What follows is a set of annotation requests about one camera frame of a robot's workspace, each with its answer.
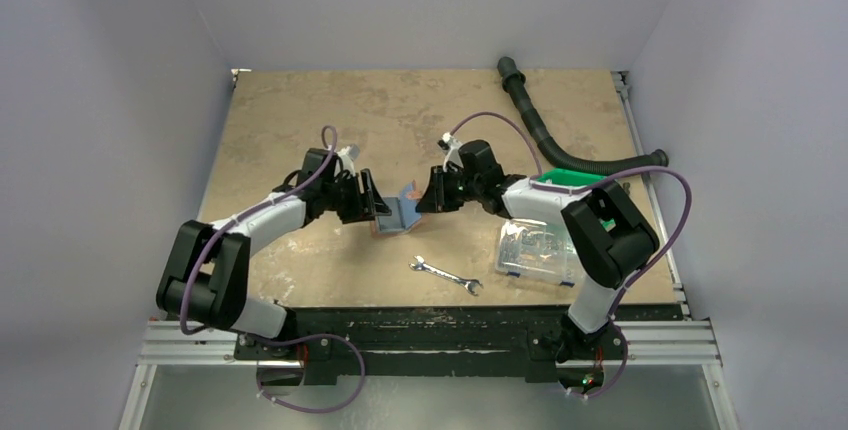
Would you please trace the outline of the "brown leather card holder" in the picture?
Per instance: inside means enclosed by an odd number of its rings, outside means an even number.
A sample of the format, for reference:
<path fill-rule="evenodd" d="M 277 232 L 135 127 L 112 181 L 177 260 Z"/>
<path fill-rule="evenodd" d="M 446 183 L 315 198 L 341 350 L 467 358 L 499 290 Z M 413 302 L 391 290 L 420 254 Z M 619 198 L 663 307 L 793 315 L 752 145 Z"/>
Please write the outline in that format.
<path fill-rule="evenodd" d="M 415 181 L 409 182 L 402 190 L 383 201 L 390 210 L 389 215 L 377 216 L 371 223 L 371 233 L 375 238 L 392 237 L 410 232 L 423 221 L 423 215 L 416 210 L 423 193 Z"/>

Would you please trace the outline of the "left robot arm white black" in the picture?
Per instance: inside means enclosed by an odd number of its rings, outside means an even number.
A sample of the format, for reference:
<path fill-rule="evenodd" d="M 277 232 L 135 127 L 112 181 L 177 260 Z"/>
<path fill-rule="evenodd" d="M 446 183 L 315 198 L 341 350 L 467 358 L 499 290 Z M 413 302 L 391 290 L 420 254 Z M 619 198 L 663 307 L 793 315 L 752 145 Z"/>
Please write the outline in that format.
<path fill-rule="evenodd" d="M 248 292 L 251 258 L 280 237 L 326 212 L 344 224 L 392 211 L 367 169 L 356 171 L 347 149 L 311 148 L 300 169 L 258 204 L 211 223 L 189 220 L 176 235 L 159 282 L 157 307 L 197 328 L 252 334 L 272 358 L 297 349 L 293 313 Z"/>

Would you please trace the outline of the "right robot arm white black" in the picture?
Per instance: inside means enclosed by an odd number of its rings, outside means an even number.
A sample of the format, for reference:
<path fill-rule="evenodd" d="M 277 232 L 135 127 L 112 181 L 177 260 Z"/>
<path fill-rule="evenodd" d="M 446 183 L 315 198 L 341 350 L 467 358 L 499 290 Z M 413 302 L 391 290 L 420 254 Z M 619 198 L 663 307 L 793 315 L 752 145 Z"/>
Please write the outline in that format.
<path fill-rule="evenodd" d="M 505 173 L 484 140 L 465 143 L 456 153 L 457 162 L 431 168 L 417 212 L 454 212 L 476 202 L 506 220 L 564 226 L 586 277 L 562 317 L 555 359 L 562 363 L 595 353 L 627 279 L 659 249 L 653 227 L 615 180 L 587 189 L 552 189 L 529 176 Z"/>

